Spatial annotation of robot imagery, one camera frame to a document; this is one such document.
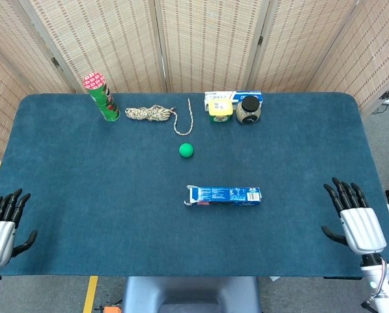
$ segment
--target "toothpaste box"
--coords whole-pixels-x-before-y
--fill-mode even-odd
[[[209,110],[209,101],[212,99],[231,99],[233,109],[238,106],[238,102],[242,102],[246,96],[255,96],[259,100],[259,104],[262,105],[263,97],[262,92],[259,90],[253,91],[207,91],[205,92],[205,111]]]
[[[257,205],[261,203],[259,188],[197,187],[188,185],[190,200],[186,205]]]

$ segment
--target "green ball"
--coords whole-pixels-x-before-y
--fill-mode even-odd
[[[180,146],[180,154],[184,158],[190,158],[193,155],[193,146],[189,143],[184,143]]]

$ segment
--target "orange object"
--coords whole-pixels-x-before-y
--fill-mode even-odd
[[[104,313],[122,313],[122,310],[117,306],[105,306]]]

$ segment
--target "yellow lid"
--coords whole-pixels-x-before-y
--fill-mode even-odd
[[[209,100],[209,114],[211,116],[232,115],[233,106],[231,99],[212,99]]]

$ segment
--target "gray floor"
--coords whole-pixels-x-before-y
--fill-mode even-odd
[[[389,107],[369,116],[364,124],[382,186],[389,189]],[[82,312],[88,280],[80,276],[5,277],[0,313]],[[120,300],[123,286],[123,278],[99,277],[94,307]],[[265,313],[367,312],[359,306],[368,293],[364,281],[260,278],[259,286]]]

